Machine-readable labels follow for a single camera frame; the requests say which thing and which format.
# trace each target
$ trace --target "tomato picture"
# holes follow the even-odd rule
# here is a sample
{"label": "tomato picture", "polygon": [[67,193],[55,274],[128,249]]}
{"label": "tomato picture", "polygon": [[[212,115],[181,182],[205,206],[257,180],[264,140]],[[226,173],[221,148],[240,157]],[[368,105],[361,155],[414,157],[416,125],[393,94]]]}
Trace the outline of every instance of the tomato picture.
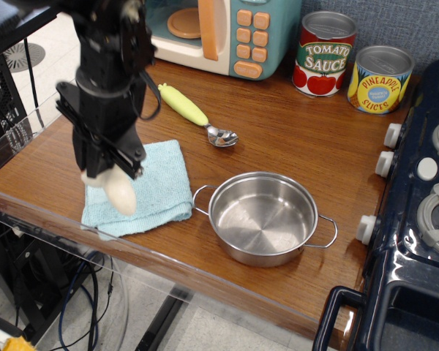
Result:
{"label": "tomato picture", "polygon": [[298,65],[296,65],[294,68],[293,83],[298,88],[302,88],[307,83],[306,73],[304,73],[304,71],[300,69]]}
{"label": "tomato picture", "polygon": [[325,75],[320,77],[314,76],[307,81],[307,88],[315,95],[325,95],[333,90],[336,81],[334,77],[327,77]]}
{"label": "tomato picture", "polygon": [[335,88],[340,90],[343,85],[343,81],[345,80],[345,73],[343,72],[337,79],[337,84],[335,84]]}

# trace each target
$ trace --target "yellow spoon handle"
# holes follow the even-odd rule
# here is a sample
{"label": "yellow spoon handle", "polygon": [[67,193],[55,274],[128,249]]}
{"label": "yellow spoon handle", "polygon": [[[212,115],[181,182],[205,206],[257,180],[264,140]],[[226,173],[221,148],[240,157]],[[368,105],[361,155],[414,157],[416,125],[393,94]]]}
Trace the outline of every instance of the yellow spoon handle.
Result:
{"label": "yellow spoon handle", "polygon": [[205,113],[179,90],[167,83],[159,84],[158,89],[162,99],[179,115],[202,127],[209,123]]}

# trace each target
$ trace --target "stove knob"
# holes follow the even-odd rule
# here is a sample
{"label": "stove knob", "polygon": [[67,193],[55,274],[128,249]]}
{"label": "stove knob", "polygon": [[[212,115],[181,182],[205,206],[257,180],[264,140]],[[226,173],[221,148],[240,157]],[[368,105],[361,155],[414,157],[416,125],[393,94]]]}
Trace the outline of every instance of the stove knob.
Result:
{"label": "stove knob", "polygon": [[397,141],[400,136],[400,131],[402,130],[402,125],[398,123],[390,123],[387,129],[386,138],[383,144],[388,148],[395,148],[397,146]]}
{"label": "stove knob", "polygon": [[358,231],[356,232],[356,239],[367,245],[371,240],[372,232],[375,227],[376,216],[363,216],[359,221]]}
{"label": "stove knob", "polygon": [[382,151],[380,153],[378,163],[375,166],[375,173],[380,175],[381,177],[387,178],[393,160],[394,160],[393,151]]}
{"label": "stove knob", "polygon": [[424,157],[418,163],[416,174],[423,181],[431,181],[438,174],[438,164],[431,157]]}

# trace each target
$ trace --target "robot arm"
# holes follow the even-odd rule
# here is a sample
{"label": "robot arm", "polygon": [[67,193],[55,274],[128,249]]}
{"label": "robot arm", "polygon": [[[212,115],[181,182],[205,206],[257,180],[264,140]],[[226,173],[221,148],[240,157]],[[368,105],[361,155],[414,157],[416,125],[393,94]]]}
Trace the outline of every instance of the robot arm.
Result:
{"label": "robot arm", "polygon": [[123,173],[132,179],[142,174],[146,153],[135,122],[147,85],[159,96],[145,71],[154,62],[155,49],[144,0],[8,2],[25,10],[58,7],[72,16],[81,45],[80,67],[76,86],[57,85],[57,108],[74,126],[73,147],[83,181],[103,187],[114,207],[133,214],[135,194]]}

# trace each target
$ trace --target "blue towel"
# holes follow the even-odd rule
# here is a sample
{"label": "blue towel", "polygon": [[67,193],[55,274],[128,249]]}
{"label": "blue towel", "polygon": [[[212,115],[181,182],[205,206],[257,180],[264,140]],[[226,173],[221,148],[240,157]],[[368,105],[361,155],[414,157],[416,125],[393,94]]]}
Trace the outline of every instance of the blue towel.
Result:
{"label": "blue towel", "polygon": [[132,181],[137,209],[132,216],[120,214],[101,188],[86,187],[82,223],[119,237],[144,233],[170,221],[192,216],[192,192],[184,157],[177,140],[145,145],[143,175]]}

